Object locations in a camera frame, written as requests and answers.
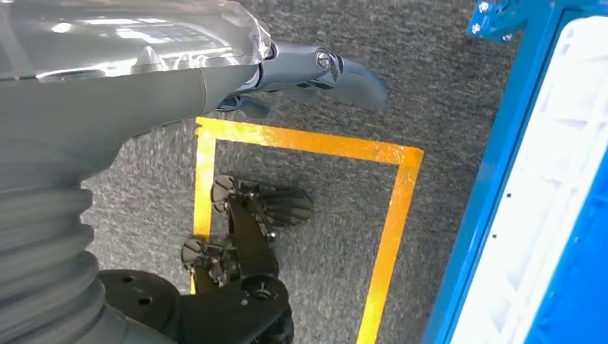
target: metal screw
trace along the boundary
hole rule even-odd
[[[329,54],[326,52],[317,53],[317,64],[324,70],[329,68]]]
[[[479,4],[479,12],[480,13],[485,13],[488,11],[488,9],[490,9],[490,4],[483,1],[481,4]]]
[[[471,32],[472,32],[473,34],[478,34],[478,33],[479,33],[479,31],[481,31],[481,25],[479,25],[479,24],[475,24],[475,25],[473,25],[473,27],[471,28]]]

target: yellow rectangle marking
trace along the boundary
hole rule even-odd
[[[211,118],[197,118],[196,123],[200,127],[196,129],[198,150],[196,152],[194,193],[194,233],[205,238],[209,238],[211,234],[211,187],[214,179],[217,140],[287,148],[399,166],[357,339],[357,344],[374,344],[378,336],[414,186],[422,164],[422,150],[393,143]]]

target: transparent plastic cover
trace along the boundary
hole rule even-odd
[[[0,80],[255,65],[267,27],[225,0],[0,0]]]

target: caster wheel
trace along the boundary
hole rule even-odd
[[[292,344],[294,336],[291,307],[288,308],[277,321],[262,334],[259,344]]]

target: screw hole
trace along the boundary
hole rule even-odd
[[[152,297],[142,297],[138,303],[142,306],[147,306],[152,303]]]

